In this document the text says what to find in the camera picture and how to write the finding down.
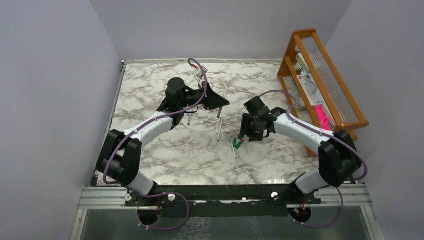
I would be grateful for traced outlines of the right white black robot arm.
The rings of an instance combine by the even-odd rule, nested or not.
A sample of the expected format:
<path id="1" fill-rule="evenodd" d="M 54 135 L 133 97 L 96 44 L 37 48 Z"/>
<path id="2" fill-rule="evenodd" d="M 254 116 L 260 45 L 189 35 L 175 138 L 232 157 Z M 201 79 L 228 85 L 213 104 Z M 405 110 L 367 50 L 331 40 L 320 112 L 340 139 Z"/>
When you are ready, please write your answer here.
<path id="1" fill-rule="evenodd" d="M 285 109 L 269 109 L 259 96 L 244 104 L 240 138 L 260 142 L 270 134 L 289 137 L 305 145 L 318 156 L 318 168 L 304 173 L 289 185 L 289 192 L 302 197 L 317 189 L 339 187 L 359 170 L 363 162 L 358 157 L 350 134 L 344 130 L 325 130 L 296 117 Z"/>

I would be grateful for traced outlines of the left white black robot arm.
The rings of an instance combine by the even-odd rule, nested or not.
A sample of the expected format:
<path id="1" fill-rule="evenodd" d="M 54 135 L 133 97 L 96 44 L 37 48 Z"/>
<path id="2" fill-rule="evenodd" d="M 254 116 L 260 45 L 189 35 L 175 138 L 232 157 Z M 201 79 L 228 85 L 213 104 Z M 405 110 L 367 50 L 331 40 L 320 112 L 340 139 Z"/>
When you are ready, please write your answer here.
<path id="1" fill-rule="evenodd" d="M 183 119 L 183 110 L 196 104 L 203 105 L 205 110 L 215 110 L 230 105 L 230 102 L 215 93 L 207 82 L 194 90 L 179 77 L 170 79 L 165 98 L 152 117 L 126 131 L 113 129 L 107 134 L 96 171 L 141 195 L 150 195 L 155 182 L 140 171 L 143 148 L 173 130 Z"/>

